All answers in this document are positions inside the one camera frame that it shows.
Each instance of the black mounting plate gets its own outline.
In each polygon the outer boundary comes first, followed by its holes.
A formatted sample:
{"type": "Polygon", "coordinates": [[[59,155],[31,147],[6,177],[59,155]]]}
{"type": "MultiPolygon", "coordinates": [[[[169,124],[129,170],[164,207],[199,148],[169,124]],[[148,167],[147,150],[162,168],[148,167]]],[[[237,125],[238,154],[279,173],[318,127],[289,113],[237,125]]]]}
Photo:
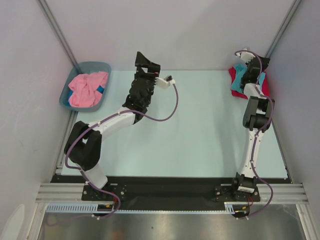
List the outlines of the black mounting plate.
{"type": "Polygon", "coordinates": [[[235,191],[231,186],[215,186],[214,187],[215,200],[217,202],[248,202],[247,196],[251,196],[254,202],[260,202],[259,190],[256,187],[253,194],[247,192],[235,191]]]}
{"type": "MultiPolygon", "coordinates": [[[[124,184],[106,185],[103,190],[116,194],[121,201],[126,200],[127,186],[124,184]]],[[[82,191],[82,201],[113,201],[113,196],[95,190],[90,185],[84,185],[82,191]]]]}

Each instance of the pink towel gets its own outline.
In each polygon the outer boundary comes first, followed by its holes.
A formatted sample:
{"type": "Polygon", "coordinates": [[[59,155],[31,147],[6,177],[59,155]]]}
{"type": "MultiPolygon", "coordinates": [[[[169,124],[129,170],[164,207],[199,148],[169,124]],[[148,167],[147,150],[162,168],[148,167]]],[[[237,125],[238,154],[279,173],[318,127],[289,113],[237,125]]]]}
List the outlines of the pink towel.
{"type": "Polygon", "coordinates": [[[106,87],[108,73],[104,71],[91,74],[79,74],[70,83],[69,88],[73,91],[69,98],[72,107],[89,108],[101,100],[102,93],[98,87],[106,87]]]}

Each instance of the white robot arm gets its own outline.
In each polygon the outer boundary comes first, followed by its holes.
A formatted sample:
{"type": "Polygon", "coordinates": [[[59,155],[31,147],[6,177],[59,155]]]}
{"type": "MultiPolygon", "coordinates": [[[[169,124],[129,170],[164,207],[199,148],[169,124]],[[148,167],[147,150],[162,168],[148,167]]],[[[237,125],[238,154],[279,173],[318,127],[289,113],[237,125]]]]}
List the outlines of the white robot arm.
{"type": "Polygon", "coordinates": [[[262,72],[268,67],[270,59],[255,56],[250,52],[243,52],[239,57],[247,64],[240,88],[248,98],[248,104],[242,122],[246,128],[243,159],[233,180],[232,188],[234,194],[247,197],[246,193],[251,195],[257,190],[257,178],[252,167],[256,168],[260,143],[265,131],[270,127],[268,122],[273,106],[257,84],[260,71],[262,72]]]}
{"type": "Polygon", "coordinates": [[[76,122],[64,148],[66,154],[84,131],[93,125],[98,125],[76,143],[69,154],[69,158],[81,168],[88,180],[99,189],[102,189],[108,182],[108,178],[99,166],[102,141],[120,129],[133,125],[143,118],[143,114],[147,112],[147,107],[151,103],[155,86],[167,89],[175,84],[175,80],[171,76],[164,79],[160,78],[160,65],[149,61],[141,52],[137,52],[135,66],[137,69],[129,95],[116,114],[111,115],[104,122],[102,120],[90,123],[76,122]]]}

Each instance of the gray plastic basket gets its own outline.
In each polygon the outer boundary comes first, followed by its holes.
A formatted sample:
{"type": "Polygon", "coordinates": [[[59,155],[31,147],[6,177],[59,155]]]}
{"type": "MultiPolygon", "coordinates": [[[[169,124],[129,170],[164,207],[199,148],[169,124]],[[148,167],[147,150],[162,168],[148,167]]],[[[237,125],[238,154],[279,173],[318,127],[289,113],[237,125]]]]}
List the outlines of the gray plastic basket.
{"type": "Polygon", "coordinates": [[[77,111],[77,112],[94,112],[97,111],[101,105],[102,102],[106,96],[107,93],[107,87],[109,83],[109,78],[110,78],[110,73],[111,73],[111,67],[105,63],[105,62],[100,62],[100,61],[84,61],[79,63],[78,65],[74,66],[65,82],[65,85],[63,87],[62,93],[59,98],[60,104],[72,111],[77,111]],[[91,107],[73,107],[70,106],[68,103],[69,100],[69,93],[70,93],[70,88],[68,87],[69,83],[79,74],[91,74],[91,73],[97,73],[99,71],[103,71],[108,73],[108,78],[106,80],[106,85],[104,88],[104,91],[102,93],[102,97],[100,102],[91,107]]]}

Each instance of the blue cloth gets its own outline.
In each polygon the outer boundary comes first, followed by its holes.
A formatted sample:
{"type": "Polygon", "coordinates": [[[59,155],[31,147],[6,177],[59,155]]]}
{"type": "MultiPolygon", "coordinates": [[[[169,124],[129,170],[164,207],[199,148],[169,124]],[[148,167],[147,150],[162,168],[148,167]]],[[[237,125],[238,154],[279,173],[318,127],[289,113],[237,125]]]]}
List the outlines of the blue cloth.
{"type": "MultiPolygon", "coordinates": [[[[241,79],[245,72],[247,71],[247,66],[243,64],[236,64],[233,66],[235,69],[235,79],[234,82],[231,85],[231,90],[237,91],[238,93],[243,94],[243,90],[240,88],[241,84],[241,79]]],[[[262,89],[262,84],[264,83],[266,74],[264,72],[261,73],[260,78],[259,78],[259,85],[260,89],[262,89]]]]}
{"type": "MultiPolygon", "coordinates": [[[[99,86],[98,89],[97,89],[97,91],[100,92],[100,93],[102,93],[102,94],[104,93],[104,90],[105,90],[105,89],[104,89],[102,86],[99,86]]],[[[68,107],[71,107],[71,105],[70,105],[70,103],[69,103],[69,98],[71,97],[71,95],[72,95],[73,93],[74,93],[74,92],[73,92],[72,90],[69,91],[68,101],[67,101],[67,103],[66,103],[66,105],[67,105],[68,107]]]]}

